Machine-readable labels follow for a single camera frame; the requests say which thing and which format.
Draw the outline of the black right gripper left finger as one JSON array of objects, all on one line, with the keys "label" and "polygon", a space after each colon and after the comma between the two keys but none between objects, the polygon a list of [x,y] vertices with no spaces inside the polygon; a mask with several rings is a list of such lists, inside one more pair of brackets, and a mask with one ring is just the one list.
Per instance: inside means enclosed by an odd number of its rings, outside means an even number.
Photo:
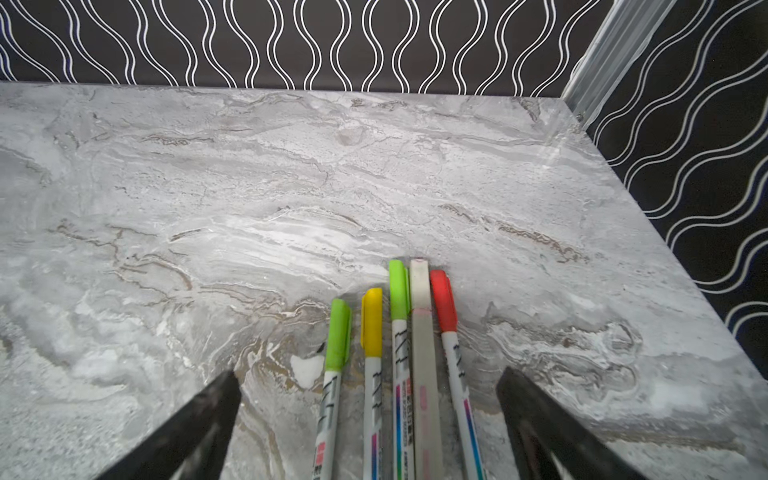
[{"label": "black right gripper left finger", "polygon": [[242,400],[232,370],[218,375],[100,479],[218,479]]}]

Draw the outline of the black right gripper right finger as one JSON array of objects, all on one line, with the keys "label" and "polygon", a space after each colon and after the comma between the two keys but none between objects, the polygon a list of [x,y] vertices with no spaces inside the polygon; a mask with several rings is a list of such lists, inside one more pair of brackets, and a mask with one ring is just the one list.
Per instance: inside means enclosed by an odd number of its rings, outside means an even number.
[{"label": "black right gripper right finger", "polygon": [[507,367],[496,384],[521,479],[643,479],[523,372]]}]

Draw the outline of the white pen pink accents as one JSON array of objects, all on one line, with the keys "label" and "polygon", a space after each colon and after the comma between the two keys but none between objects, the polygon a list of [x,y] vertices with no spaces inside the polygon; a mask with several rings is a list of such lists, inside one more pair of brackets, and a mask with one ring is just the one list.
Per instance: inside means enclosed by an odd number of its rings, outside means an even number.
[{"label": "white pen pink accents", "polygon": [[427,260],[410,261],[409,285],[416,478],[443,479],[434,320]]}]

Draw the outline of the white pen green end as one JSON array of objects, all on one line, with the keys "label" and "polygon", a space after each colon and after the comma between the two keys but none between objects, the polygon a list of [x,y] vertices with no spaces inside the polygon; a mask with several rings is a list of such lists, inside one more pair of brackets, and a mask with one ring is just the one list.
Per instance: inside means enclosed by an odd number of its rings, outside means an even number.
[{"label": "white pen green end", "polygon": [[342,299],[331,303],[326,342],[323,391],[317,423],[311,478],[332,479],[338,427],[342,371],[349,358],[352,311]]}]

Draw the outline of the white pen red cap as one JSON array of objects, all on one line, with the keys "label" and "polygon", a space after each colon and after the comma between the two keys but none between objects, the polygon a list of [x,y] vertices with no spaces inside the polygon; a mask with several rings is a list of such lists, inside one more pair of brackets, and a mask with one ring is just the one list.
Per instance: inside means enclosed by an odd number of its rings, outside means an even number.
[{"label": "white pen red cap", "polygon": [[429,279],[446,358],[465,475],[467,479],[486,479],[470,402],[470,390],[462,365],[462,353],[458,338],[458,315],[451,282],[443,270],[432,270]]}]

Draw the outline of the white pen yellow tip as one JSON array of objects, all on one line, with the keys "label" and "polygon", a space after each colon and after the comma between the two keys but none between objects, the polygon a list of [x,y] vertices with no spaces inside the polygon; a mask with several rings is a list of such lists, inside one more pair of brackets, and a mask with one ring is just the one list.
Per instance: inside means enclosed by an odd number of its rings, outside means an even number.
[{"label": "white pen yellow tip", "polygon": [[383,291],[369,289],[361,301],[361,346],[364,351],[363,478],[382,478]]}]

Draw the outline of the white pen green tip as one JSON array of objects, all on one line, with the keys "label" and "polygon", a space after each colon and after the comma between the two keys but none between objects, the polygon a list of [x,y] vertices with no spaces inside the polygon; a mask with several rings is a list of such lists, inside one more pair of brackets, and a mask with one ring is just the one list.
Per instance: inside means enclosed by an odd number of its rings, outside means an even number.
[{"label": "white pen green tip", "polygon": [[392,332],[393,478],[415,479],[415,447],[410,372],[409,274],[401,260],[388,263]]}]

